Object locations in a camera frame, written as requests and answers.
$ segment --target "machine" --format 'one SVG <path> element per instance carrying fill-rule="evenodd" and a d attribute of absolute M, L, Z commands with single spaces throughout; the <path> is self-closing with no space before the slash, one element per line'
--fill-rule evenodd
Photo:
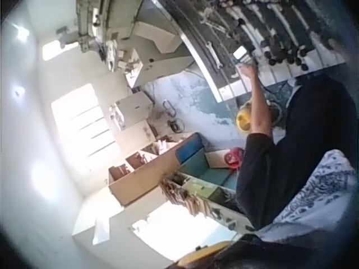
<path fill-rule="evenodd" d="M 95 51 L 131 88 L 183 71 L 193 58 L 178 32 L 149 0 L 77 0 L 77 31 L 58 29 L 61 46 Z"/>

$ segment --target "window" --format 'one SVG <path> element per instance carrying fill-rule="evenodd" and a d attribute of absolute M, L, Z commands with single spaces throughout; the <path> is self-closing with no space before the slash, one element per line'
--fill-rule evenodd
<path fill-rule="evenodd" d="M 70 49 L 73 49 L 79 45 L 78 42 L 74 42 L 69 45 L 65 45 L 65 47 L 62 49 L 60 47 L 60 42 L 58 40 L 54 40 L 46 45 L 43 46 L 43 60 L 48 61 L 57 55 L 60 55 L 63 52 L 66 52 Z"/>
<path fill-rule="evenodd" d="M 119 157 L 121 151 L 91 84 L 53 102 L 52 111 L 65 150 L 80 172 L 87 173 Z"/>
<path fill-rule="evenodd" d="M 147 245 L 168 259 L 176 261 L 197 246 L 231 240 L 236 234 L 202 213 L 193 217 L 183 206 L 166 202 L 139 220 L 132 231 Z"/>

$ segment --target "red object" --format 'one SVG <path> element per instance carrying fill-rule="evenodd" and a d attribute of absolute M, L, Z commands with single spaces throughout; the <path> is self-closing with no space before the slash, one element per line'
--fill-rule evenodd
<path fill-rule="evenodd" d="M 240 147 L 232 148 L 224 155 L 224 162 L 232 169 L 238 169 L 243 162 L 243 149 Z"/>

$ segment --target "floor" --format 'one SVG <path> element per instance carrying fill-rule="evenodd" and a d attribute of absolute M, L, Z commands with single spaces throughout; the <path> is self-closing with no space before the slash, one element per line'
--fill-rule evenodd
<path fill-rule="evenodd" d="M 342 82 L 345 86 L 346 82 L 349 81 L 346 76 L 345 64 L 304 75 L 298 80 L 306 80 L 322 72 Z M 156 128 L 159 135 L 170 132 L 167 126 L 170 117 L 165 113 L 162 106 L 163 101 L 168 100 L 176 110 L 175 118 L 178 119 L 181 129 L 184 132 L 201 133 L 204 138 L 205 151 L 245 146 L 246 135 L 237 129 L 235 118 L 238 107 L 248 101 L 251 94 L 248 93 L 236 99 L 217 103 L 196 63 L 179 74 L 149 82 L 142 89 L 155 102 L 149 124 Z M 357 102 L 357 92 L 349 91 L 349 93 Z M 265 95 L 267 99 L 276 101 L 284 109 L 284 117 L 280 124 L 283 126 L 285 105 L 291 95 L 291 87 L 287 83 L 281 82 L 267 87 Z M 283 129 L 275 128 L 273 131 L 274 141 L 279 141 L 284 134 Z"/>

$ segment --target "light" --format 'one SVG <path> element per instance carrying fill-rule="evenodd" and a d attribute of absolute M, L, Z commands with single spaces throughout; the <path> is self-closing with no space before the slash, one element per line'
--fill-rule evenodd
<path fill-rule="evenodd" d="M 22 42 L 26 42 L 29 35 L 30 32 L 28 31 L 28 29 L 25 29 L 23 27 L 17 27 L 17 38 Z"/>
<path fill-rule="evenodd" d="M 55 177 L 43 163 L 35 163 L 32 171 L 35 189 L 46 199 L 54 201 L 57 196 Z"/>
<path fill-rule="evenodd" d="M 14 96 L 16 97 L 16 98 L 20 98 L 20 97 L 22 97 L 23 95 L 24 95 L 24 93 L 25 93 L 25 89 L 23 88 L 23 87 L 15 87 L 15 89 L 14 89 Z"/>
<path fill-rule="evenodd" d="M 65 45 L 65 47 L 62 49 L 60 46 L 60 41 L 58 40 L 51 41 L 50 43 L 43 46 L 43 60 L 48 61 L 56 57 L 57 55 L 60 55 L 63 52 L 66 52 L 70 49 L 77 47 L 78 45 L 79 42 L 74 42 L 72 44 Z"/>
<path fill-rule="evenodd" d="M 247 53 L 247 50 L 245 47 L 240 46 L 234 53 L 233 56 L 239 60 L 241 59 L 245 54 Z"/>

